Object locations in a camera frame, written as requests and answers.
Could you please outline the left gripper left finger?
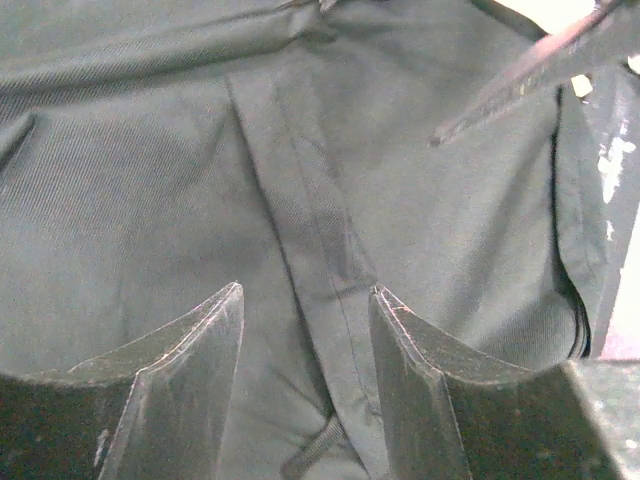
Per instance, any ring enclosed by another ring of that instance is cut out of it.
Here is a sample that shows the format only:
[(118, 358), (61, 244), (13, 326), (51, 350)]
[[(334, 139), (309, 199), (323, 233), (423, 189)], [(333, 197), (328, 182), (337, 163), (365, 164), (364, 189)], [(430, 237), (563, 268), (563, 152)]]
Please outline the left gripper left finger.
[(244, 327), (226, 285), (70, 370), (1, 378), (5, 479), (211, 479)]

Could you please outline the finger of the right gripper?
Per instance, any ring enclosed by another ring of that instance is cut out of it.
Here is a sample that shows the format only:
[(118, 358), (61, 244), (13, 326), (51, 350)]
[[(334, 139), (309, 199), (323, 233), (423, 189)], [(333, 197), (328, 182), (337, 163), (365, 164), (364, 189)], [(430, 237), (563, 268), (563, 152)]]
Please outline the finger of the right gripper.
[(639, 358), (639, 75), (628, 66), (591, 77), (585, 101), (598, 141), (607, 264), (593, 355)]
[(439, 147), (505, 115), (528, 96), (638, 52), (639, 3), (606, 1), (564, 31), (536, 42), (486, 84), (460, 115), (440, 125), (429, 138), (429, 145)]

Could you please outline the black student backpack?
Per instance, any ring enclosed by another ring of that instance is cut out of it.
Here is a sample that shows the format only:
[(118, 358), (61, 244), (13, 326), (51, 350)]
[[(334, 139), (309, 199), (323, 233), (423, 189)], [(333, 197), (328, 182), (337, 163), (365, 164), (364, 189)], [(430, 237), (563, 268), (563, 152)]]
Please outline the black student backpack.
[(568, 87), (439, 148), (543, 35), (494, 1), (5, 1), (1, 368), (67, 370), (230, 282), (220, 479), (388, 474), (368, 297), (532, 370), (591, 356), (607, 239)]

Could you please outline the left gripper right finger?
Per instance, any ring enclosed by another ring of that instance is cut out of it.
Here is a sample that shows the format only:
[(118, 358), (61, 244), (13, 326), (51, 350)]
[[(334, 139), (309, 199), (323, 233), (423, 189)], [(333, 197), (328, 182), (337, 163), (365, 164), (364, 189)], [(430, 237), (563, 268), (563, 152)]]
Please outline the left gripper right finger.
[(535, 372), (479, 352), (384, 286), (369, 319), (392, 478), (619, 478), (571, 363)]

